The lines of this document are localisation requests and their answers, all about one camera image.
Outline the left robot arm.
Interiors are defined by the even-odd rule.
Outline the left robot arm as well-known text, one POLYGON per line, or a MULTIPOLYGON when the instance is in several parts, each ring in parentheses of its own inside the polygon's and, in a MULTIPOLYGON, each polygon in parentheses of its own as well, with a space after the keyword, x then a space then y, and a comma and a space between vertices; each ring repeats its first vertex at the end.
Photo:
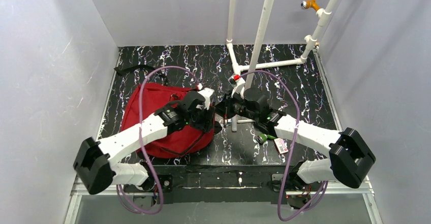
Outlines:
POLYGON ((163 152, 175 157, 187 154, 198 141, 212 138, 214 90, 189 91, 182 100, 172 101, 139 119, 132 127, 107 138, 85 139, 78 150, 73 168, 91 195, 111 185, 142 185, 149 177, 149 166, 125 164, 121 160, 133 151, 163 141, 163 152))

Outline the red student backpack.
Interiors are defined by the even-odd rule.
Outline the red student backpack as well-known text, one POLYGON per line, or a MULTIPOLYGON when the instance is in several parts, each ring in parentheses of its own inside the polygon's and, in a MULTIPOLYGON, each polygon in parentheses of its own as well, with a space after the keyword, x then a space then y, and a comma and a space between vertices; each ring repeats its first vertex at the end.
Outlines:
POLYGON ((161 69, 149 68, 149 73, 129 99, 122 118, 120 133, 135 136, 137 149, 158 158, 175 158, 197 152, 210 144, 221 131, 215 119, 213 129, 203 132, 187 125, 176 105, 188 91, 203 89, 162 85, 150 82, 161 69))

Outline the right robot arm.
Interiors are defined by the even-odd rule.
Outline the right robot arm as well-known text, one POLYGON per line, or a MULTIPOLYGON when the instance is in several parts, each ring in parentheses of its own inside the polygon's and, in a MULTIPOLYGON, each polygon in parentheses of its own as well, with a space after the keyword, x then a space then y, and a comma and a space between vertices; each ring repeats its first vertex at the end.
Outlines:
POLYGON ((247 89, 224 95, 215 106, 224 118, 239 115, 254 121, 262 133, 277 139, 290 140, 322 155, 323 159, 302 161, 289 168, 285 182, 299 188, 314 182, 338 181, 349 188, 359 188, 376 162, 376 157, 360 133, 350 127, 343 131, 329 130, 270 107, 259 89, 247 89))

